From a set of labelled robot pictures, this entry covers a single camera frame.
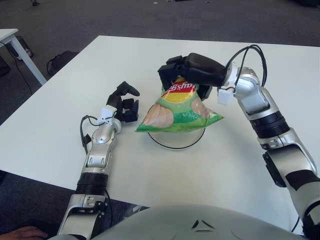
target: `wire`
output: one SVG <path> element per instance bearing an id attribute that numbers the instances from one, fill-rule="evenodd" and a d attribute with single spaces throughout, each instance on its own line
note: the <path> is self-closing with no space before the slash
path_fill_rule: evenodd
<path id="1" fill-rule="evenodd" d="M 267 63 L 266 63 L 266 58 L 265 58 L 265 55 L 262 51 L 262 49 L 256 45 L 256 44 L 252 44 L 250 46 L 246 46 L 242 49 L 240 49 L 238 52 L 236 52 L 231 58 L 230 60 L 228 61 L 228 63 L 226 64 L 225 68 L 228 69 L 230 64 L 232 63 L 232 61 L 242 52 L 244 52 L 244 55 L 243 55 L 243 58 L 242 58 L 242 63 L 241 63 L 241 67 L 239 69 L 239 73 L 238 73 L 238 76 L 236 78 L 236 81 L 235 81 L 235 86 L 237 86 L 237 83 L 239 81 L 239 78 L 240 78 L 240 74 L 241 74 L 241 71 L 242 71 L 242 68 L 243 68 L 243 65 L 244 65 L 244 62 L 245 62 L 245 58 L 246 58 L 246 55 L 247 55 L 247 52 L 249 51 L 249 49 L 253 49 L 255 50 L 260 58 L 261 58 L 261 62 L 262 62 L 262 68 L 263 68 L 263 77 L 262 77 L 262 83 L 261 83 L 261 86 L 264 87 L 266 82 L 267 82 L 267 75 L 268 75 L 268 69 L 267 69 Z"/>
<path id="2" fill-rule="evenodd" d="M 94 117 L 94 116 L 88 116 L 89 122 L 90 122 L 90 124 L 91 124 L 92 126 L 98 127 L 98 126 L 101 126 L 102 124 L 105 124 L 104 122 L 103 122 L 103 123 L 100 123 L 100 124 L 93 124 L 93 123 L 91 122 L 90 118 L 91 118 L 91 119 L 95 119 L 95 120 L 98 120 L 98 119 L 97 119 L 96 117 Z"/>
<path id="3" fill-rule="evenodd" d="M 235 88 L 233 86 L 227 87 L 225 90 L 229 90 L 229 89 L 235 90 Z"/>
<path id="4" fill-rule="evenodd" d="M 107 189 L 105 188 L 104 190 L 105 190 L 105 193 L 106 193 L 106 195 L 108 196 L 108 199 L 109 199 L 109 208 L 110 208 L 110 224 L 109 224 L 109 228 L 111 228 L 112 227 L 112 217 L 113 217 L 111 199 L 110 199 L 110 196 L 109 196 L 109 193 L 108 193 Z"/>
<path id="5" fill-rule="evenodd" d="M 294 230 L 295 230 L 296 227 L 298 226 L 299 220 L 300 220 L 300 217 L 298 217 L 298 220 L 296 221 L 294 227 L 292 228 L 292 230 L 291 230 L 292 233 L 294 232 Z"/>
<path id="6" fill-rule="evenodd" d="M 9 54 L 11 55 L 11 57 L 13 57 L 14 62 L 15 62 L 15 67 L 16 67 L 16 69 L 18 69 L 18 71 L 20 72 L 20 74 L 21 74 L 21 76 L 22 76 L 22 78 L 23 78 L 23 81 L 24 81 L 25 84 L 28 86 L 30 95 L 32 95 L 31 87 L 30 87 L 29 83 L 27 82 L 24 74 L 23 74 L 22 71 L 19 69 L 18 64 L 17 64 L 17 59 L 16 59 L 16 57 L 12 54 L 12 52 L 9 50 L 9 48 L 7 47 L 7 45 L 5 45 L 2 41 L 0 41 L 0 43 L 5 46 L 5 48 L 7 49 L 7 51 L 9 52 Z"/>

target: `green chip bag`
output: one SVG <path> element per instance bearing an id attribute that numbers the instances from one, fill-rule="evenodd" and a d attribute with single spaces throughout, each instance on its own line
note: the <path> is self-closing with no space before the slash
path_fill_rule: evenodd
<path id="1" fill-rule="evenodd" d="M 180 77 L 150 108 L 136 132 L 190 132 L 221 119 L 223 116 L 205 107 L 197 86 Z"/>

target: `black bag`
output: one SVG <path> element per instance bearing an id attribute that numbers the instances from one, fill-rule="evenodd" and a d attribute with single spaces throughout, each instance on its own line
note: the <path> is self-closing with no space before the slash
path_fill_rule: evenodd
<path id="1" fill-rule="evenodd" d="M 70 62 L 79 52 L 65 51 L 47 62 L 46 70 L 50 76 L 55 75 L 68 62 Z"/>
<path id="2" fill-rule="evenodd" d="M 28 44 L 26 43 L 24 38 L 22 36 L 16 36 L 16 39 L 18 39 L 18 41 L 21 44 L 22 48 L 29 55 L 29 57 L 32 58 L 34 56 L 34 53 L 31 51 L 30 47 L 28 46 Z M 18 60 L 20 60 L 20 61 L 22 60 L 21 57 L 16 52 L 16 50 L 14 49 L 14 47 L 11 45 L 10 42 L 6 44 L 6 47 Z"/>
<path id="3" fill-rule="evenodd" d="M 7 74 L 10 70 L 11 70 L 11 68 L 9 67 L 9 65 L 0 56 L 0 76 Z"/>

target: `white table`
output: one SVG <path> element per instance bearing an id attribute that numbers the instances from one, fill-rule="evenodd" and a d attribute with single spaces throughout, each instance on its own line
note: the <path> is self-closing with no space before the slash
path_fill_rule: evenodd
<path id="1" fill-rule="evenodd" d="M 0 126 L 0 168 L 75 189 L 85 160 L 80 120 L 86 114 L 98 117 L 109 94 L 127 81 L 141 93 L 139 119 L 123 124 L 117 136 L 107 186 L 111 198 L 150 207 L 219 206 L 290 229 L 298 215 L 289 193 L 275 186 L 235 99 L 230 106 L 218 105 L 212 91 L 205 104 L 225 119 L 187 150 L 164 149 L 146 133 L 134 132 L 160 96 L 157 70 L 168 58 L 195 52 L 225 64 L 247 45 L 99 36 Z M 320 168 L 320 48 L 259 45 L 268 66 L 266 88 Z M 241 57 L 236 62 L 240 65 Z M 261 77 L 254 51 L 245 66 Z M 85 132 L 93 130 L 84 124 Z"/>
<path id="2" fill-rule="evenodd" d="M 15 33 L 18 32 L 18 29 L 12 28 L 12 29 L 0 29 L 0 42 L 4 44 L 11 43 L 14 50 L 19 54 L 20 58 L 23 60 L 25 65 L 30 69 L 30 71 L 33 73 L 35 78 L 39 81 L 41 85 L 45 84 L 47 81 L 45 77 L 41 74 L 37 66 L 34 64 L 34 62 L 31 60 L 31 58 L 28 56 L 24 48 L 21 46 L 20 42 L 15 36 Z"/>

